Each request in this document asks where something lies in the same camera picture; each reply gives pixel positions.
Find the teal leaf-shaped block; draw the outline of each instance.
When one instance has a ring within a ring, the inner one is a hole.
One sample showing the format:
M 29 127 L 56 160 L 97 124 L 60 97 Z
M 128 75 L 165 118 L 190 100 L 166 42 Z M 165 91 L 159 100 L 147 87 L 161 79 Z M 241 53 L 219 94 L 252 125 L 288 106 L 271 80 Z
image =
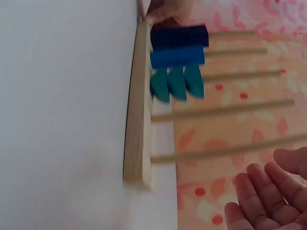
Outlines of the teal leaf-shaped block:
M 186 66 L 186 71 L 184 72 L 184 79 L 187 86 L 187 91 L 191 95 L 197 98 L 205 97 L 204 83 L 198 64 Z
M 167 85 L 169 92 L 178 100 L 187 100 L 186 83 L 184 80 L 183 68 L 174 67 L 167 75 Z
M 150 91 L 158 100 L 170 103 L 167 86 L 167 69 L 158 69 L 150 78 Z

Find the blue block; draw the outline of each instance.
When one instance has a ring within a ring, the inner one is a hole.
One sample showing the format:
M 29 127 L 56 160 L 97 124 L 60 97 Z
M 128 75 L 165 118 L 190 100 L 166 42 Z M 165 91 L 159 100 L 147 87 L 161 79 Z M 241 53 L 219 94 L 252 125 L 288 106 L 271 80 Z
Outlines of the blue block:
M 187 100 L 187 90 L 183 75 L 183 68 L 173 68 L 167 76 L 167 85 L 169 92 L 178 100 Z
M 204 83 L 202 80 L 202 75 L 200 67 L 198 64 L 191 64 L 186 66 L 186 71 L 184 72 L 185 83 L 188 92 L 197 98 L 204 98 Z
M 163 28 L 151 31 L 153 50 L 183 46 L 209 46 L 209 34 L 205 25 L 180 28 Z
M 167 69 L 159 69 L 150 78 L 150 91 L 158 100 L 170 103 L 169 90 L 167 86 Z
M 154 51 L 150 54 L 153 69 L 185 66 L 192 63 L 205 64 L 202 46 L 188 46 Z

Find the red dot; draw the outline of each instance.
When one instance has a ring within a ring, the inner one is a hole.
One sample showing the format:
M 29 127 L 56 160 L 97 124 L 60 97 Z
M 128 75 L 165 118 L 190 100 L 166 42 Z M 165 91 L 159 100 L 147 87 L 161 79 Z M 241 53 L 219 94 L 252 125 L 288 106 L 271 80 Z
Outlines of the red dot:
M 206 194 L 206 190 L 204 190 L 203 188 L 197 188 L 195 190 L 195 195 L 196 196 L 204 196 Z
M 223 222 L 223 217 L 221 215 L 216 215 L 212 218 L 212 223 L 214 225 L 222 224 L 222 222 Z
M 223 90 L 223 85 L 216 85 L 215 89 L 218 91 Z
M 248 94 L 246 92 L 242 92 L 242 93 L 240 93 L 240 98 L 241 99 L 247 99 L 248 98 Z

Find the blurred hand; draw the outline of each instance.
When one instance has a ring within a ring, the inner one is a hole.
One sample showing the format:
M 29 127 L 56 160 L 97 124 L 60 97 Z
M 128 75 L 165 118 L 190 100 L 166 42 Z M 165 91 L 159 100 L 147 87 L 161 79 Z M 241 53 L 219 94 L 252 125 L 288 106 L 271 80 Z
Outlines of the blurred hand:
M 157 24 L 172 19 L 185 25 L 192 13 L 195 0 L 152 0 L 146 16 L 148 23 Z
M 238 203 L 225 206 L 228 230 L 306 230 L 307 147 L 274 152 L 276 163 L 251 164 L 235 178 Z

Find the finger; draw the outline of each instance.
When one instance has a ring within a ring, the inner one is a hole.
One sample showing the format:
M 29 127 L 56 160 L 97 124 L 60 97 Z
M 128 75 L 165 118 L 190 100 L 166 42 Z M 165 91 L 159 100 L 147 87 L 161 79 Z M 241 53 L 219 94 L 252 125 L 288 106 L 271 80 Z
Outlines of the finger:
M 295 207 L 286 203 L 278 187 L 272 182 L 262 166 L 251 164 L 247 167 L 247 173 L 271 219 L 280 225 L 286 225 L 301 215 Z
M 228 203 L 224 211 L 228 230 L 254 230 L 236 203 Z
M 300 215 L 299 218 L 295 220 L 295 223 L 303 226 L 303 229 L 307 229 L 307 211 Z
M 274 151 L 274 159 L 287 172 L 307 180 L 307 147 L 296 150 L 277 149 Z
M 151 24 L 156 24 L 165 21 L 175 15 L 176 11 L 174 7 L 169 4 L 164 4 L 158 9 L 152 11 L 146 16 L 146 21 Z
M 290 223 L 274 230 L 304 230 L 304 227 L 297 223 Z
M 307 209 L 306 186 L 273 162 L 267 163 L 264 169 L 288 203 L 304 212 Z
M 245 173 L 235 178 L 236 195 L 247 220 L 256 230 L 272 230 L 280 227 L 276 221 L 268 218 L 256 190 Z

